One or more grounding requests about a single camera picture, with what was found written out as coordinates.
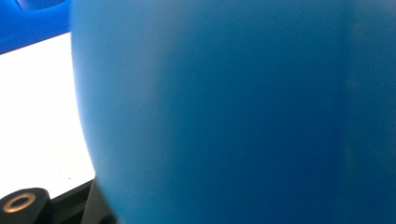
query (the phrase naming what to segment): black object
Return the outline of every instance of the black object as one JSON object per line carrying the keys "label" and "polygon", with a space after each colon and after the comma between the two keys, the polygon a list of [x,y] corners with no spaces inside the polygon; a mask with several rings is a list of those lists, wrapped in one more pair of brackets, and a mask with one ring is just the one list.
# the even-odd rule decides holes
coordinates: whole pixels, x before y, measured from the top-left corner
{"label": "black object", "polygon": [[93,180],[52,200],[45,189],[21,189],[1,199],[0,209],[0,224],[117,223]]}

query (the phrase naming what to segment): brass ring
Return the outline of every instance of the brass ring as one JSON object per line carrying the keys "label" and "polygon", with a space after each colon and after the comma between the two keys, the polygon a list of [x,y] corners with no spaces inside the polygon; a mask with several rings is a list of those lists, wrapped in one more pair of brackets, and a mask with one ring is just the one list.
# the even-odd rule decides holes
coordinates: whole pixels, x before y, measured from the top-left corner
{"label": "brass ring", "polygon": [[[13,205],[19,199],[26,199],[26,202],[17,204],[17,205]],[[16,212],[23,210],[24,208],[26,208],[27,206],[32,204],[34,201],[35,201],[35,195],[33,193],[26,192],[26,193],[20,194],[18,196],[15,196],[11,200],[9,200],[4,205],[3,211],[5,213],[16,213]]]}

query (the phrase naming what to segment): blue object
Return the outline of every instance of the blue object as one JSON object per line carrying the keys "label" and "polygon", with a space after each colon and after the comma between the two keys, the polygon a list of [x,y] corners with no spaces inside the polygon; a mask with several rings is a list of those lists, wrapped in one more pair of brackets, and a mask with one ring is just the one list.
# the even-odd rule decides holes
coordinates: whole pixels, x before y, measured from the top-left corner
{"label": "blue object", "polygon": [[0,54],[69,31],[70,0],[0,1]]}
{"label": "blue object", "polygon": [[395,223],[395,11],[76,1],[80,119],[122,223]]}

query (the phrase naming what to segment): white surface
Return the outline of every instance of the white surface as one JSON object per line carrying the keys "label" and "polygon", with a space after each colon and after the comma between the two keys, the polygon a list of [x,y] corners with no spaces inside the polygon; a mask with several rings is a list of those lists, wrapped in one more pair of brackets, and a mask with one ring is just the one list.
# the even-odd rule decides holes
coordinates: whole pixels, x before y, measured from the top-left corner
{"label": "white surface", "polygon": [[0,198],[51,198],[94,176],[79,125],[70,34],[0,55]]}

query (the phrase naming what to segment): blue plastic surface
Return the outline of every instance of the blue plastic surface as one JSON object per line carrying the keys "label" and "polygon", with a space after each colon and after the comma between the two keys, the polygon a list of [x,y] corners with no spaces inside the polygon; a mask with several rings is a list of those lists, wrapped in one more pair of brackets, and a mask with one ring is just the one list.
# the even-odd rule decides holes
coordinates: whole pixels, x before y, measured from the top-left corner
{"label": "blue plastic surface", "polygon": [[78,107],[124,223],[394,223],[396,5],[76,1]]}
{"label": "blue plastic surface", "polygon": [[70,0],[0,1],[0,54],[68,32],[69,8]]}

